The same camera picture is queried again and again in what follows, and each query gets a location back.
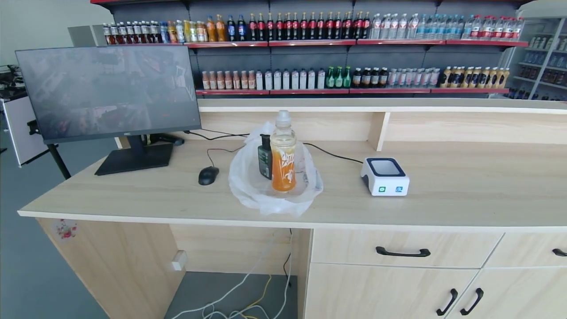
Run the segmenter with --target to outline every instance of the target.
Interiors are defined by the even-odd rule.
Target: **orange drink bottle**
[[[270,137],[272,147],[272,188],[280,192],[295,187],[295,144],[289,112],[282,110],[276,119],[276,130]]]

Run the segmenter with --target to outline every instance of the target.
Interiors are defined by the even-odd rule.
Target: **monitor screen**
[[[46,144],[201,128],[187,47],[39,49],[16,56]]]

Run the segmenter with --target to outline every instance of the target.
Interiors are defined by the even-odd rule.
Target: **drawer handle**
[[[465,310],[464,308],[461,309],[461,314],[463,316],[468,315],[469,313],[471,313],[471,311],[476,307],[476,305],[479,303],[479,301],[483,298],[484,296],[484,291],[480,288],[476,289],[476,301],[474,304],[472,304],[471,308],[469,310]]]
[[[559,249],[559,248],[553,249],[552,252],[553,252],[554,254],[558,255],[559,257],[567,257],[567,253],[564,252],[564,251],[562,251],[562,250]]]
[[[445,307],[445,310],[437,309],[437,316],[444,316],[447,313],[447,310],[449,310],[449,307],[455,302],[455,300],[457,300],[457,296],[459,296],[457,290],[453,288],[450,292],[451,301],[449,301],[449,304],[447,305],[447,307]]]
[[[398,254],[398,253],[390,253],[389,251],[386,250],[386,248],[381,246],[376,247],[376,252],[384,256],[397,256],[397,257],[427,257],[431,255],[429,249],[420,249],[419,254]]]

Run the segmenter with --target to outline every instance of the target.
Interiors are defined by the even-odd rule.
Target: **white plastic bag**
[[[303,143],[297,142],[295,188],[287,193],[272,189],[272,181],[260,174],[258,146],[262,145],[260,134],[272,134],[275,128],[274,124],[266,122],[246,138],[245,146],[230,163],[229,186],[244,206],[257,208],[262,215],[289,213],[297,217],[323,191],[323,181],[313,164],[311,154]]]

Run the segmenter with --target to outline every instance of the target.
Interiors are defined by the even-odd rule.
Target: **floor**
[[[4,118],[0,121],[0,146],[8,148],[0,155],[0,318],[107,318],[35,219],[20,217],[16,212],[64,179],[48,154],[18,168],[10,136],[3,131],[6,121]],[[92,140],[61,144],[59,152],[73,175],[115,148],[113,139]],[[171,319],[182,310],[199,308],[220,298],[243,276],[188,272],[165,318]],[[267,280],[267,275],[249,276],[216,310],[230,313],[246,307],[261,297]],[[285,282],[284,276],[274,276],[260,302],[270,318],[284,301]],[[291,282],[280,319],[297,317],[296,278]],[[251,310],[249,315],[265,319],[259,309]],[[179,317],[193,318],[202,318],[201,312]]]

